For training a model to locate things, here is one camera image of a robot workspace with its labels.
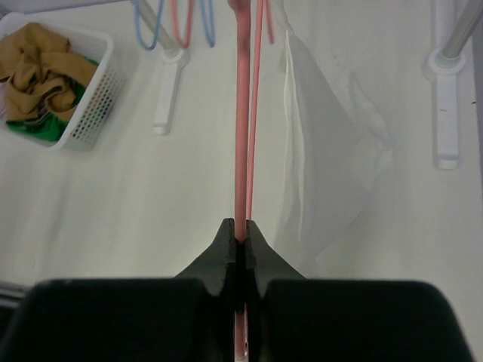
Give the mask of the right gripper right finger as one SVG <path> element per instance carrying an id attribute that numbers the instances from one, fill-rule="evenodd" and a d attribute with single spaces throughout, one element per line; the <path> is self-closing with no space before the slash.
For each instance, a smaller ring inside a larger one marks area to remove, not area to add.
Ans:
<path id="1" fill-rule="evenodd" d="M 444 294 L 423 281 L 308 279 L 266 242 L 245 243 L 252 361 L 471 361 Z"/>

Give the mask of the white tank top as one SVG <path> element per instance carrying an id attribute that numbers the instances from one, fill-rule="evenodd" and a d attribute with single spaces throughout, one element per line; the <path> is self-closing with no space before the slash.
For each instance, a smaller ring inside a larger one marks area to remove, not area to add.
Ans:
<path id="1" fill-rule="evenodd" d="M 328 81 L 294 31 L 281 1 L 272 4 L 285 36 L 281 68 L 288 126 L 285 196 L 275 243 L 299 273 L 314 278 L 317 259 L 362 212 L 392 160 L 386 120 L 354 72 Z"/>

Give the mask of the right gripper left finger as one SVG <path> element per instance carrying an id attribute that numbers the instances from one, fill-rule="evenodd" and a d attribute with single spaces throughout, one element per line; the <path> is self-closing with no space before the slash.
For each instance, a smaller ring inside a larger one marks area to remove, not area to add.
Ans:
<path id="1" fill-rule="evenodd" d="M 1 340 L 3 361 L 232 361 L 233 221 L 173 278 L 36 284 Z"/>

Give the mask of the brown tank top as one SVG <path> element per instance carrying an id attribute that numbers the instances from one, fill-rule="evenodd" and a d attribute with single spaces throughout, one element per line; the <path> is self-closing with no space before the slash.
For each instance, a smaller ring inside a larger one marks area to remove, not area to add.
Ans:
<path id="1" fill-rule="evenodd" d="M 63 122 L 77 107 L 74 84 L 86 88 L 97 64 L 76 53 L 70 40 L 39 23 L 1 39 L 1 81 L 9 121 L 30 121 L 41 109 Z"/>

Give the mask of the mauve tank top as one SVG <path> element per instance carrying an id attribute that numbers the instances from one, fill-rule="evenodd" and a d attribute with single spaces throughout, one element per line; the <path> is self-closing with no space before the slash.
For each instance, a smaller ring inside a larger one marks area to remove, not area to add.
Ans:
<path id="1" fill-rule="evenodd" d="M 5 119 L 6 113 L 7 113 L 6 90 L 2 87 L 0 89 L 0 118 Z"/>

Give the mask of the green tank top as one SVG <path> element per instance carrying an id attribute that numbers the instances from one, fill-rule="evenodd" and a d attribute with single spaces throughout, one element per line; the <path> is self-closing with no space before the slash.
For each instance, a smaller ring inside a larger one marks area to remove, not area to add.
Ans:
<path id="1" fill-rule="evenodd" d="M 58 141 L 98 64 L 79 54 L 23 55 L 6 69 L 6 124 L 48 142 Z"/>

